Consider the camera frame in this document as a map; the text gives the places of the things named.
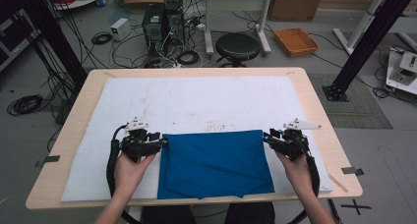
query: wooden table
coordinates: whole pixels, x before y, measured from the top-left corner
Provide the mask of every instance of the wooden table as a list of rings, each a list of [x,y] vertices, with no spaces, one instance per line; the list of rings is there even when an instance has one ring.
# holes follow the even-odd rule
[[[209,12],[211,11],[262,11],[261,19],[256,25],[255,30],[261,42],[264,54],[270,54],[271,50],[264,33],[269,2],[270,0],[206,0],[205,41],[207,54],[212,54],[214,52],[210,33]]]
[[[100,98],[103,87],[110,78],[175,78],[175,77],[246,77],[246,76],[287,76],[298,96],[306,120],[319,122],[320,130],[312,134],[333,181],[333,192],[320,194],[321,198],[355,197],[362,194],[362,188],[354,174],[345,175],[341,168],[350,163],[331,126],[325,110],[318,99],[306,72],[301,68],[224,68],[224,69],[164,69],[164,70],[94,70],[89,73],[74,107],[52,148],[50,156],[59,155],[58,162],[45,163],[27,200],[29,209],[105,206],[107,201],[61,202],[75,153],[84,137],[86,127]],[[186,203],[221,203],[242,201],[267,201],[297,199],[296,195],[253,195],[243,198],[210,197],[205,199],[138,199],[129,205],[163,205]]]

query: stool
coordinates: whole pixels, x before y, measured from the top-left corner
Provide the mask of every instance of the stool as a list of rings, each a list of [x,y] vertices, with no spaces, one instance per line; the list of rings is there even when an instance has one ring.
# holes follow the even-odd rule
[[[222,59],[229,62],[220,65],[220,68],[231,65],[232,67],[246,67],[242,61],[255,59],[260,53],[259,43],[251,36],[243,33],[228,33],[217,40],[215,50]]]

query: gray carpet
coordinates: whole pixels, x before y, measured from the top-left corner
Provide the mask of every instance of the gray carpet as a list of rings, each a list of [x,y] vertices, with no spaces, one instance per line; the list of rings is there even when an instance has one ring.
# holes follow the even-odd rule
[[[323,85],[331,85],[336,75],[309,75],[313,88],[335,128],[392,129],[380,106],[365,85],[355,79],[346,91],[348,102],[328,101]]]

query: computer tower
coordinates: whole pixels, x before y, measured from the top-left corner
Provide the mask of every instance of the computer tower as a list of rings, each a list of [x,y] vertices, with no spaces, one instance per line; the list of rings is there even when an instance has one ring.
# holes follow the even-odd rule
[[[168,52],[169,36],[166,20],[165,5],[163,3],[150,3],[145,11],[142,21],[145,40],[149,56],[165,56]]]
[[[169,23],[171,44],[185,43],[183,0],[170,0],[166,5],[166,16]]]

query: white sheet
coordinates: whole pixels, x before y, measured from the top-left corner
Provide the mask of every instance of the white sheet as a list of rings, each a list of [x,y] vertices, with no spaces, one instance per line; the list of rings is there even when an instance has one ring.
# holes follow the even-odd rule
[[[115,130],[134,117],[150,133],[235,132],[282,129],[305,120],[288,77],[200,77],[109,79],[76,153],[62,201],[110,199],[105,169]],[[321,191],[332,191],[310,131],[310,148],[321,176]],[[293,194],[282,164],[265,144],[275,191]],[[160,154],[148,168],[133,198],[156,198]]]

